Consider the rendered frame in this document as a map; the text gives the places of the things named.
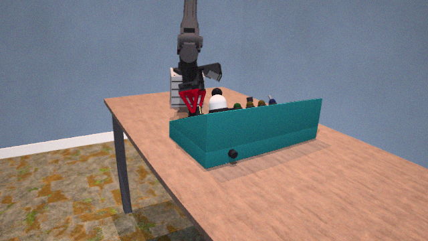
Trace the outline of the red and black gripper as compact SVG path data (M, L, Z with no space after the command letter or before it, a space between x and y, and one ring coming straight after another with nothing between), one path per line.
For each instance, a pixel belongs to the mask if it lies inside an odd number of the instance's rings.
M183 83L179 84L179 88L180 88L179 95L183 99L184 103L187 105L190 112L195 113L196 109L197 109L197 102L198 102L199 96L201 96L199 106L201 106L201 108L202 108L203 101L204 101L205 94L206 94L206 90L204 88L205 85L202 82L199 82L199 81L189 82L188 74L187 74L187 68L190 68L190 67L185 67L185 68L181 69ZM187 89L182 90L185 88L187 88ZM190 100L193 108L191 108L191 105L187 101L186 96ZM193 97L195 97L194 100L193 100Z

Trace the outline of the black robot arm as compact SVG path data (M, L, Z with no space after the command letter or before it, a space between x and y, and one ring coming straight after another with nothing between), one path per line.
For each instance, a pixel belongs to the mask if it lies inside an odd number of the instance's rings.
M199 24L197 21L197 0L185 0L183 20L177 44L177 55L180 55L180 62L178 68L173 68L173 72L182 75L181 69L193 66L197 61L198 53L201 51L200 45L202 48L203 37L199 36ZM219 82L222 77L221 64L214 63L197 66L196 63L194 67L187 68L187 74L189 82L199 81L204 83L203 75Z

